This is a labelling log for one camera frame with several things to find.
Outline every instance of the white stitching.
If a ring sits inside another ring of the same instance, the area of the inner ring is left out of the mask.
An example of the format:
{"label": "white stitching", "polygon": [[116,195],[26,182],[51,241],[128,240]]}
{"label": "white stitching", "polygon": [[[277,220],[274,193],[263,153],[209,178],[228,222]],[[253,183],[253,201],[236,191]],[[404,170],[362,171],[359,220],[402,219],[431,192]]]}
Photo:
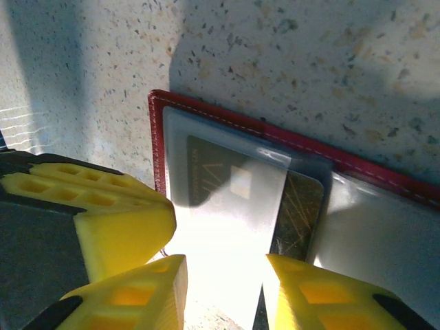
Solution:
{"label": "white stitching", "polygon": [[[383,177],[381,177],[381,176],[379,176],[379,175],[375,175],[375,174],[372,173],[372,172],[369,172],[369,171],[367,171],[367,170],[363,170],[363,169],[361,169],[360,167],[354,166],[354,165],[352,165],[352,164],[350,164],[350,163],[343,162],[341,159],[333,158],[333,157],[330,156],[330,155],[326,155],[326,154],[321,153],[321,152],[319,152],[319,151],[313,150],[313,149],[308,148],[308,147],[306,147],[306,146],[302,146],[302,145],[297,144],[297,143],[292,142],[292,141],[288,141],[288,140],[282,139],[282,138],[280,138],[280,137],[277,137],[277,136],[272,135],[272,134],[269,134],[269,133],[264,133],[264,132],[260,132],[260,131],[255,131],[254,129],[250,129],[250,128],[248,128],[248,127],[244,127],[244,126],[241,126],[241,125],[235,124],[235,123],[233,123],[233,122],[230,122],[229,120],[226,120],[226,119],[220,118],[220,117],[218,117],[218,116],[216,116],[216,115],[211,115],[210,113],[206,113],[206,112],[200,111],[200,110],[198,110],[198,109],[195,109],[195,108],[189,107],[188,105],[184,105],[184,104],[181,104],[181,103],[178,103],[178,102],[174,102],[174,101],[172,101],[172,100],[167,100],[167,99],[165,99],[165,98],[159,98],[159,97],[157,97],[157,96],[153,96],[151,101],[154,102],[155,99],[158,99],[158,100],[161,100],[161,101],[164,101],[164,102],[167,102],[167,103],[171,103],[172,105],[177,105],[177,106],[179,106],[179,107],[183,107],[183,108],[191,109],[191,110],[193,110],[193,111],[195,111],[195,112],[197,112],[197,113],[200,113],[200,114],[202,114],[202,115],[204,115],[204,116],[208,116],[208,117],[210,117],[210,118],[215,118],[215,119],[220,120],[220,121],[222,121],[222,122],[226,122],[226,123],[228,123],[228,124],[231,124],[232,126],[239,127],[240,129],[243,129],[243,130],[245,130],[245,131],[253,132],[253,133],[256,133],[256,134],[258,134],[258,135],[263,134],[263,135],[269,136],[269,137],[271,137],[271,138],[273,138],[273,139],[275,139],[275,140],[277,140],[277,141],[281,141],[281,142],[284,142],[284,143],[290,144],[290,145],[295,146],[295,147],[300,148],[300,149],[305,149],[305,150],[307,150],[307,151],[310,151],[311,153],[315,153],[316,155],[324,156],[324,157],[326,157],[327,159],[332,160],[332,161],[334,161],[334,162],[338,162],[338,163],[341,163],[341,164],[347,165],[347,166],[352,167],[352,168],[354,167],[356,170],[358,170],[358,171],[360,171],[360,172],[362,172],[362,173],[364,173],[364,174],[367,174],[367,175],[370,175],[370,176],[372,176],[372,177],[375,177],[375,178],[379,179],[380,181],[388,182],[388,183],[392,184],[393,186],[402,189],[405,193],[412,194],[412,195],[416,196],[417,198],[419,198],[419,199],[423,199],[423,200],[426,200],[426,201],[428,201],[429,203],[432,203],[432,204],[434,204],[434,205],[436,205],[436,206],[440,205],[440,203],[439,203],[438,201],[434,201],[434,200],[432,200],[432,199],[428,199],[428,198],[426,198],[426,197],[424,197],[424,196],[421,196],[421,195],[419,195],[419,194],[416,194],[415,192],[412,192],[412,191],[410,191],[409,189],[406,189],[405,187],[400,186],[399,184],[396,184],[396,183],[393,182],[393,181],[386,180],[386,179],[384,179]],[[153,114],[152,117],[153,117],[153,126],[154,126],[154,130],[156,130],[156,118],[155,118],[154,111],[151,111],[151,113]],[[156,150],[157,150],[157,137],[155,136],[155,132],[152,134],[151,137],[152,137],[153,143],[155,144],[155,148],[156,148]],[[157,171],[159,170],[159,164],[155,164],[155,171],[156,171],[156,170],[157,170]]]}

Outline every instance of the speckled countertop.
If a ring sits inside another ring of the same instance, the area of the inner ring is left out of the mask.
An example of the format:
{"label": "speckled countertop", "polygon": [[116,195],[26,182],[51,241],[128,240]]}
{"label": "speckled countertop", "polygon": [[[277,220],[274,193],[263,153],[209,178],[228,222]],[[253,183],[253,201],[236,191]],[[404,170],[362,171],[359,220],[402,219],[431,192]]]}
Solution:
{"label": "speckled countertop", "polygon": [[0,72],[9,147],[150,185],[155,88],[440,184],[438,0],[2,0]]}

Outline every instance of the granite surface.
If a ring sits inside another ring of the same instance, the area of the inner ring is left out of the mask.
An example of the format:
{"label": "granite surface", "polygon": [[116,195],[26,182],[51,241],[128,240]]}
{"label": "granite surface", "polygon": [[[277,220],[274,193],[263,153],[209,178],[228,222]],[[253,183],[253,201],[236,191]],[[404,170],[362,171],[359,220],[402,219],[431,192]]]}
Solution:
{"label": "granite surface", "polygon": [[440,184],[438,0],[1,0],[9,147],[153,184],[170,89]]}

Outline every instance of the red wallet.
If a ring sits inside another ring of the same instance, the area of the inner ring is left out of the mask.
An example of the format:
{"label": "red wallet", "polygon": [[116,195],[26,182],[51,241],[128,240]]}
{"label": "red wallet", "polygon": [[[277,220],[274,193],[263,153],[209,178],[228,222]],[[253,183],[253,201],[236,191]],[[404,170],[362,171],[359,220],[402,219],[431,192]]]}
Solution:
{"label": "red wallet", "polygon": [[194,100],[169,91],[153,90],[148,95],[155,189],[166,194],[163,108],[171,106],[226,125],[302,153],[315,154],[333,162],[336,172],[350,174],[392,193],[440,209],[440,188],[384,168],[378,164],[309,137],[280,129],[272,124]]}

